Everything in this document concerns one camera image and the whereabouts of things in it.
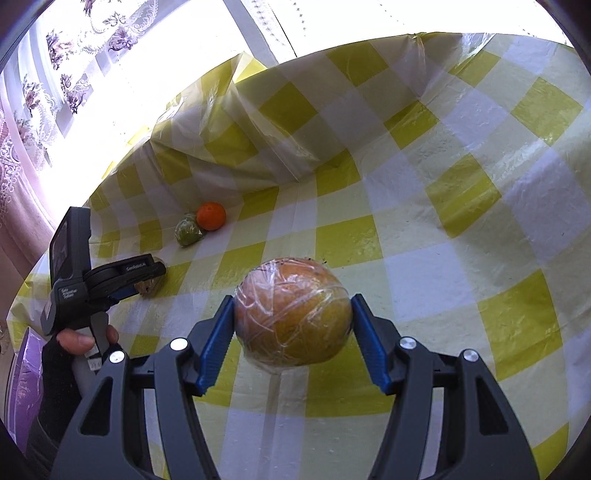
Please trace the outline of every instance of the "blue gripper pad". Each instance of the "blue gripper pad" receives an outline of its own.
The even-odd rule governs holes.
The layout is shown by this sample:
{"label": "blue gripper pad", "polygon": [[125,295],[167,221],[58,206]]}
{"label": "blue gripper pad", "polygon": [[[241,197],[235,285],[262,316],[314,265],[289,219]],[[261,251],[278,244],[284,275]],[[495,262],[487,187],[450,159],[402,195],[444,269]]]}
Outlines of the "blue gripper pad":
{"label": "blue gripper pad", "polygon": [[215,385],[222,368],[230,341],[234,336],[234,299],[227,296],[214,317],[215,325],[201,354],[199,361],[198,395],[205,395],[209,387]]}
{"label": "blue gripper pad", "polygon": [[369,377],[384,394],[391,395],[394,383],[388,374],[388,354],[374,328],[374,322],[381,319],[374,317],[363,296],[359,293],[351,299],[351,306],[353,308],[353,331]]}

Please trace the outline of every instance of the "plastic tablecloth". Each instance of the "plastic tablecloth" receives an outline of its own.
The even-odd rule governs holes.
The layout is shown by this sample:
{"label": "plastic tablecloth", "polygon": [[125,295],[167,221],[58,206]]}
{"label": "plastic tablecloth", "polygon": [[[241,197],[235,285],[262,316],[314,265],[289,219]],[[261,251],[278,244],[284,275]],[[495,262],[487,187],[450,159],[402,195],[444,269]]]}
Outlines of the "plastic tablecloth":
{"label": "plastic tablecloth", "polygon": [[[261,262],[315,258],[401,333],[477,349],[547,476],[591,411],[590,97],[572,49],[510,35],[381,38],[268,70],[226,61],[171,101],[88,202],[94,265],[152,252],[168,268],[156,298],[110,311],[122,345],[154,352]],[[227,224],[180,248],[174,226],[205,201]],[[9,314],[15,347],[48,289],[45,255]],[[196,400],[225,480],[366,478],[391,404],[353,339],[280,376],[233,340]]]}

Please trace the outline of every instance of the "finger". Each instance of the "finger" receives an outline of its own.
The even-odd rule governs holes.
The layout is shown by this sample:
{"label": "finger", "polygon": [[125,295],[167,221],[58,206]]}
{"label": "finger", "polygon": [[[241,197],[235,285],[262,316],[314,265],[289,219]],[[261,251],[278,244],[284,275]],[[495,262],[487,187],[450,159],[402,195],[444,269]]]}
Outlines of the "finger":
{"label": "finger", "polygon": [[119,332],[112,325],[109,325],[107,327],[107,333],[106,333],[106,335],[107,335],[107,340],[109,341],[109,343],[111,345],[113,345],[114,343],[119,342]]}
{"label": "finger", "polygon": [[56,339],[61,347],[72,355],[84,355],[95,345],[95,339],[82,335],[69,328],[57,334]]}

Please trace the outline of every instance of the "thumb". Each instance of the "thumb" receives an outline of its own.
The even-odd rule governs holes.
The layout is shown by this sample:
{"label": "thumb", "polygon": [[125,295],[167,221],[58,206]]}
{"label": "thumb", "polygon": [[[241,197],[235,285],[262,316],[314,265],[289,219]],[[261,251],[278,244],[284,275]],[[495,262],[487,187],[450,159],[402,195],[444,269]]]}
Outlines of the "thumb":
{"label": "thumb", "polygon": [[58,333],[56,339],[61,347],[72,355],[84,355],[95,345],[94,338],[69,328]]}

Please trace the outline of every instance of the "purple bag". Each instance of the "purple bag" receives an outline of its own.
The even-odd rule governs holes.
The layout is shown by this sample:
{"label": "purple bag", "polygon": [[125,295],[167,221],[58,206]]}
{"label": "purple bag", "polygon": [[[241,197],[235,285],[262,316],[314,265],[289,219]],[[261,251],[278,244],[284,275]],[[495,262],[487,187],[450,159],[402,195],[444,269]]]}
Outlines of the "purple bag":
{"label": "purple bag", "polygon": [[46,341],[32,328],[27,328],[9,386],[6,427],[23,453],[43,396],[41,350],[45,344]]}

